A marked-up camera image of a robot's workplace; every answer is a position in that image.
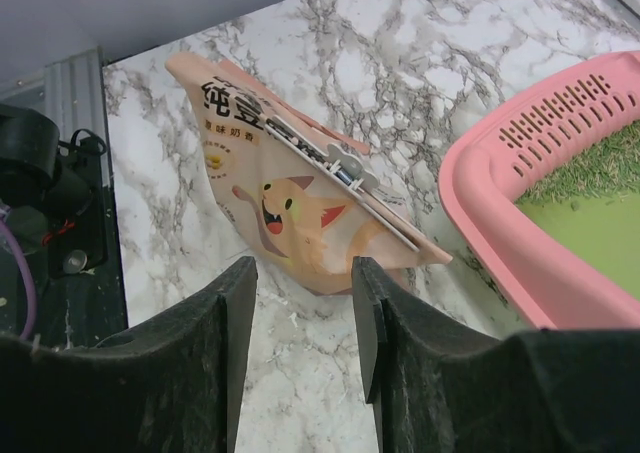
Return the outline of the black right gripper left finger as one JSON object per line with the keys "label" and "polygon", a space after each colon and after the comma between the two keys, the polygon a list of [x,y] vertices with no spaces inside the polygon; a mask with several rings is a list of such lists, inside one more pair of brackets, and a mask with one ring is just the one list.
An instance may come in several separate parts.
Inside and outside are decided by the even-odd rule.
{"label": "black right gripper left finger", "polygon": [[239,258],[211,283],[91,348],[1,338],[5,452],[231,452],[258,273]]}

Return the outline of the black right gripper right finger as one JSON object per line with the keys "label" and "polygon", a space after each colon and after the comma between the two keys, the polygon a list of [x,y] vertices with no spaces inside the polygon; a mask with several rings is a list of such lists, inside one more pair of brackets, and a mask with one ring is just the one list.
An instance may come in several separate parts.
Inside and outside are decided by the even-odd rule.
{"label": "black right gripper right finger", "polygon": [[364,396],[382,452],[635,452],[639,333],[530,330],[498,340],[356,258]]}

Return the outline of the pink cat litter bag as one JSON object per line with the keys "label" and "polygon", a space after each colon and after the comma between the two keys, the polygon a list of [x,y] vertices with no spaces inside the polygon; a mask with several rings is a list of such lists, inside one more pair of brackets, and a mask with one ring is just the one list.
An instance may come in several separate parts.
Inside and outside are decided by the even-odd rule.
{"label": "pink cat litter bag", "polygon": [[380,181],[374,190],[418,234],[418,252],[272,137],[265,122],[281,117],[324,153],[330,143],[338,144],[374,174],[361,160],[365,144],[300,113],[228,60],[213,62],[180,52],[167,60],[166,68],[191,103],[219,207],[256,253],[302,287],[316,295],[348,293],[357,257],[370,257],[391,271],[450,261],[411,223],[401,195]]}

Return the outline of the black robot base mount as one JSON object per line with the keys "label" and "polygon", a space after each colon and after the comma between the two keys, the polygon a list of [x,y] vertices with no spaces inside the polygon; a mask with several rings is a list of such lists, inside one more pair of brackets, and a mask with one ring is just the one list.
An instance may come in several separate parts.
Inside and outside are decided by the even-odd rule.
{"label": "black robot base mount", "polygon": [[25,255],[43,253],[49,274],[70,276],[108,259],[102,158],[105,141],[87,128],[69,140],[44,114],[1,106],[1,202]]}

